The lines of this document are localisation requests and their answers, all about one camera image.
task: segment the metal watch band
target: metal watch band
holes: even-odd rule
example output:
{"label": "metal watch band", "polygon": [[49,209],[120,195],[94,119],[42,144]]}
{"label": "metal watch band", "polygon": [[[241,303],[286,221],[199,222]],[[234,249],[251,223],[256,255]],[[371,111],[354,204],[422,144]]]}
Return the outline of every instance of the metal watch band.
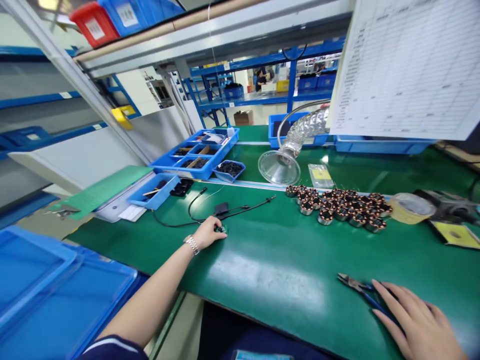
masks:
{"label": "metal watch band", "polygon": [[185,244],[190,245],[191,249],[193,250],[193,255],[198,255],[200,250],[199,247],[197,246],[197,243],[194,240],[193,235],[188,235],[185,240],[183,240]]}

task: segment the green mat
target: green mat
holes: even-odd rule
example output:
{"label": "green mat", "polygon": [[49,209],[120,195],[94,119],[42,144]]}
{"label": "green mat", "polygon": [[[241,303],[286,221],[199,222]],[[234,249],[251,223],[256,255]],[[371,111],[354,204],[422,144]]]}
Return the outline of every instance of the green mat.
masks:
{"label": "green mat", "polygon": [[78,194],[52,206],[50,210],[58,210],[62,205],[67,205],[80,210],[70,215],[70,218],[80,220],[152,170],[151,167],[126,166]]}

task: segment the hand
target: hand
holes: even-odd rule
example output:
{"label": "hand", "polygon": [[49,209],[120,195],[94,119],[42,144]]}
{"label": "hand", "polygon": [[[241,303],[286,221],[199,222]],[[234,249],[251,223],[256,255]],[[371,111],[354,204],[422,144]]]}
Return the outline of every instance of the hand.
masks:
{"label": "hand", "polygon": [[[389,282],[372,280],[372,284],[385,300],[402,330],[387,316],[373,312],[385,325],[401,353],[407,360],[468,360],[455,339],[444,313],[435,305],[424,302],[405,287]],[[387,290],[398,298],[398,301]]]}
{"label": "hand", "polygon": [[222,222],[214,216],[209,216],[193,234],[193,240],[199,250],[208,248],[215,240],[225,239],[227,234],[215,232],[215,226],[221,227]]}

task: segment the pliers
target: pliers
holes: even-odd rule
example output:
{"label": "pliers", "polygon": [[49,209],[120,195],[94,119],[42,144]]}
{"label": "pliers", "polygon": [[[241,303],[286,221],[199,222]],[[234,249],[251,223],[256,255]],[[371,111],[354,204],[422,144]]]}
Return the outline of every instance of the pliers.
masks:
{"label": "pliers", "polygon": [[397,321],[397,319],[392,316],[388,311],[386,311],[373,297],[368,295],[364,290],[369,291],[369,292],[377,292],[375,287],[372,284],[366,284],[360,281],[355,280],[354,278],[343,274],[343,273],[338,273],[337,275],[338,280],[340,280],[342,283],[345,285],[354,288],[356,291],[358,291],[364,298],[365,300],[374,308],[377,309],[378,311],[382,312],[384,315],[386,315],[390,320],[392,320],[400,329],[402,328]]}

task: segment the dark blue sleeve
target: dark blue sleeve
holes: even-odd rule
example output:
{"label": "dark blue sleeve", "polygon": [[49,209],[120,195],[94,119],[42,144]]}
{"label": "dark blue sleeve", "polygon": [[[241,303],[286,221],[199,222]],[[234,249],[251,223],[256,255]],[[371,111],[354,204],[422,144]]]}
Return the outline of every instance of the dark blue sleeve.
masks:
{"label": "dark blue sleeve", "polygon": [[148,360],[136,343],[111,335],[90,345],[77,360]]}

